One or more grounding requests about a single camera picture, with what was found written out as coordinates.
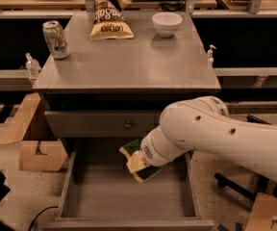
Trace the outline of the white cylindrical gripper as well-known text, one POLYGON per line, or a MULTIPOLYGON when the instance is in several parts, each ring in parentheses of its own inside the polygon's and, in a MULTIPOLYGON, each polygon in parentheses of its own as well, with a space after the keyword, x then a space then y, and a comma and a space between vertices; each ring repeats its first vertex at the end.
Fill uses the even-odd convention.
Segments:
POLYGON ((149 165, 164 166, 189 151, 170 141, 160 126, 141 140, 140 150, 126 156, 126 166, 131 173, 143 170, 149 165))

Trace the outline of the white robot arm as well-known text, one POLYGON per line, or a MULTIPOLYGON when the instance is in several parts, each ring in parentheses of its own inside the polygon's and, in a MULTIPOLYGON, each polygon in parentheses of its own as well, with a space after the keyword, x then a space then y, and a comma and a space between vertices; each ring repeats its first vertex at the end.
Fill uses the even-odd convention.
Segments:
POLYGON ((127 167, 132 173, 162 167, 191 150, 220 155, 277 182, 277 126, 232 119, 213 96, 168 105, 127 167))

